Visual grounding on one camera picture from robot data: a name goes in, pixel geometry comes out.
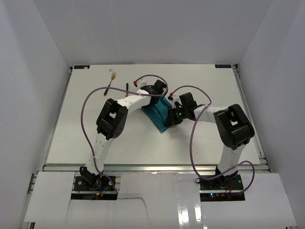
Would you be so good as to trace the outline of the teal cloth napkin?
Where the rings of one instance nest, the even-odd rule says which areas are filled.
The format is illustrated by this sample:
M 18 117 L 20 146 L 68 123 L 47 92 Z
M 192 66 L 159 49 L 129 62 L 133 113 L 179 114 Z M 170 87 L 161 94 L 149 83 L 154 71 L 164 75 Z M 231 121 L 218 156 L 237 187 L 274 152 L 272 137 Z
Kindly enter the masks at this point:
M 168 129 L 164 123 L 168 116 L 168 108 L 171 106 L 171 103 L 166 98 L 162 98 L 157 104 L 151 107 L 142 107 L 141 110 L 149 117 L 157 129 L 163 133 Z

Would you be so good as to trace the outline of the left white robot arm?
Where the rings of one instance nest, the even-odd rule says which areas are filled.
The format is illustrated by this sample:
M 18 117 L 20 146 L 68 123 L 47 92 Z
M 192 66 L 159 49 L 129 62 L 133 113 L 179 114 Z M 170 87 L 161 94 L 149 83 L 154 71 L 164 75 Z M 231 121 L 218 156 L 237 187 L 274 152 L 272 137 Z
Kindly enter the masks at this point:
M 136 92 L 110 86 L 100 87 L 91 91 L 84 100 L 80 116 L 81 129 L 91 149 L 91 157 L 85 166 L 80 167 L 80 175 L 86 186 L 91 190 L 98 190 L 101 187 L 101 177 L 107 178 L 113 189 L 116 190 L 110 177 L 103 173 L 104 162 L 114 140 L 122 134 L 128 115 L 142 107 L 151 107 L 157 104 L 168 92 L 168 83 L 162 77 L 158 77 L 153 85 L 148 85 L 142 79 L 143 77 L 140 77 L 134 81 L 134 86 L 139 88 Z M 85 106 L 95 92 L 107 89 L 129 93 L 130 95 L 119 100 L 111 98 L 106 100 L 96 120 L 96 142 L 92 144 L 84 128 Z

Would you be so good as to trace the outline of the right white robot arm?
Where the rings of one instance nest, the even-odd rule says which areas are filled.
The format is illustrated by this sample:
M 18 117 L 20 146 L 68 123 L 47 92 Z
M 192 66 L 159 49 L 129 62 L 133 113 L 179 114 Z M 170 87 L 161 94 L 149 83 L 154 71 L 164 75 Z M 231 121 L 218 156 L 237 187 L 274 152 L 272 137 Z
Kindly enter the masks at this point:
M 237 168 L 240 165 L 248 163 L 253 167 L 253 164 L 249 161 L 239 161 L 245 146 L 254 137 L 254 128 L 240 105 L 233 104 L 225 108 L 213 107 L 210 104 L 198 105 L 191 93 L 185 93 L 179 97 L 170 93 L 168 99 L 171 106 L 168 108 L 165 126 L 179 125 L 185 119 L 194 121 L 189 152 L 191 166 L 200 181 L 215 180 L 218 185 L 225 185 L 226 182 L 237 177 Z M 198 122 L 208 122 L 216 125 L 223 143 L 221 159 L 216 166 L 215 175 L 212 177 L 200 175 L 195 167 L 193 137 Z

